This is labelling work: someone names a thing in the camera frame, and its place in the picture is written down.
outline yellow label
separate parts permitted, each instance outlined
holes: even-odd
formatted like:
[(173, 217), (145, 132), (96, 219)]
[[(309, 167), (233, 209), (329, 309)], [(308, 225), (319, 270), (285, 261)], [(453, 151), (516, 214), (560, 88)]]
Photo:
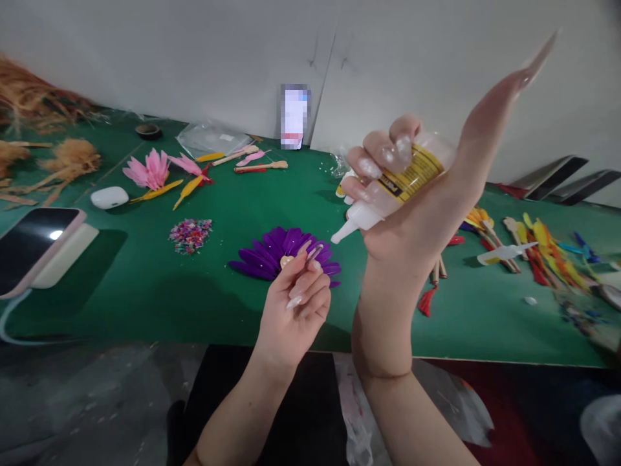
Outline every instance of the yellow label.
[(398, 175), (385, 171), (378, 183), (403, 204), (443, 171), (444, 167), (431, 152), (412, 144), (412, 163), (406, 171)]

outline gray floor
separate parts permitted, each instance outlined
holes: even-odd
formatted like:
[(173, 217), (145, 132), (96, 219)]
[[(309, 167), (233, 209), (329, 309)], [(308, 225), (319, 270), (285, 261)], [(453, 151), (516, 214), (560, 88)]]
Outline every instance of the gray floor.
[(163, 465), (206, 346), (0, 346), (0, 466)]

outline purple feather flower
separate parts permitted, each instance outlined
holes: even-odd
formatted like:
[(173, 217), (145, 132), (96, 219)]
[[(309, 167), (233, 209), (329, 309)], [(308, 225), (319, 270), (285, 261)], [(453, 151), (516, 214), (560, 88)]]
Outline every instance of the purple feather flower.
[[(240, 249), (239, 257), (243, 262), (231, 261), (229, 266), (238, 272), (253, 278), (262, 278), (272, 281), (280, 273), (280, 259), (283, 256), (295, 256), (301, 246), (310, 240), (308, 251), (322, 244), (323, 250), (315, 258), (323, 269), (323, 273), (330, 277), (341, 273), (338, 262), (328, 262), (332, 256), (330, 244), (317, 241), (310, 233), (302, 233), (300, 228), (285, 230), (278, 227), (263, 235), (263, 242), (252, 240), (252, 249)], [(341, 282), (330, 282), (330, 288), (337, 287)]]

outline white glue bottle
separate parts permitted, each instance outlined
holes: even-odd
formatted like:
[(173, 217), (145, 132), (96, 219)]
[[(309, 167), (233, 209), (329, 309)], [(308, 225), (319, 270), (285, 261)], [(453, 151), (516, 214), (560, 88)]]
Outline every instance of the white glue bottle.
[(347, 221), (332, 242), (338, 244), (348, 234), (362, 228), (368, 230), (380, 220), (396, 212), (425, 184), (448, 169), (457, 149), (438, 134), (421, 131), (412, 142), (412, 162), (403, 173), (384, 170), (382, 176), (367, 186), (373, 204), (356, 201), (347, 211)]
[(494, 263), (498, 263), (502, 260), (513, 259), (514, 257), (518, 257), (523, 251), (526, 251), (528, 248), (538, 245), (539, 242), (535, 241), (533, 243), (527, 243), (525, 245), (515, 246), (498, 246), (497, 249), (491, 250), (490, 252), (486, 252), (484, 254), (479, 254), (477, 259), (483, 265), (491, 265)]

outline pink feather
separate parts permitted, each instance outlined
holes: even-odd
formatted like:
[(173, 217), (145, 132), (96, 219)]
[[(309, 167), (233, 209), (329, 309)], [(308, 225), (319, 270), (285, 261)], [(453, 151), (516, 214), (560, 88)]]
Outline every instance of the pink feather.
[(181, 154), (181, 158), (178, 157), (169, 157), (169, 160), (177, 165), (178, 167), (181, 167), (183, 170), (185, 170), (188, 173), (191, 173), (194, 176), (202, 176), (205, 181), (208, 181), (209, 178), (207, 178), (205, 175), (202, 174), (201, 172), (201, 167), (198, 166), (198, 164), (191, 160), (189, 157), (185, 156), (185, 154), (180, 153)]
[(270, 151), (271, 151), (271, 149), (270, 149), (270, 150), (268, 150), (268, 151), (265, 151), (265, 152), (263, 152), (263, 151), (258, 151), (258, 152), (255, 152), (254, 154), (250, 154), (250, 155), (248, 155), (245, 159), (243, 159), (241, 162), (238, 162), (238, 163), (236, 164), (236, 166), (246, 166), (246, 165), (248, 165), (250, 162), (252, 162), (253, 160), (258, 160), (258, 159), (260, 159), (262, 156), (264, 156), (265, 154), (267, 154), (267, 153), (268, 153), (268, 152), (270, 152)]
[(163, 188), (169, 166), (166, 152), (162, 151), (160, 156), (155, 149), (152, 149), (144, 161), (145, 165), (132, 157), (123, 173), (141, 188), (148, 187), (153, 191)]

